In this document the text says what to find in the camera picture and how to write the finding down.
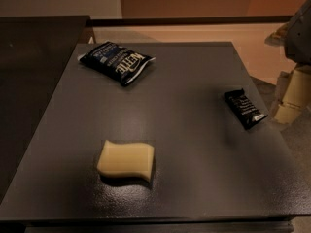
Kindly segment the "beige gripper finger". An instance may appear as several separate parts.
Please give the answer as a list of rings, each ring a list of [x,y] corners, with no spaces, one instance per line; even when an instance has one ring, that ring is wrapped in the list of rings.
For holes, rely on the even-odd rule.
[[[273,103],[271,106],[273,118],[281,124],[292,124],[303,110],[303,107],[291,103]]]

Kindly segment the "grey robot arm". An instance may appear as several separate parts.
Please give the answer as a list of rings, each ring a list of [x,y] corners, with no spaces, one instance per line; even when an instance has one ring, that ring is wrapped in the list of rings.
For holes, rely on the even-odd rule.
[[[311,0],[306,0],[265,42],[283,46],[285,56],[295,63],[290,73],[280,73],[271,106],[276,122],[292,124],[311,103]]]

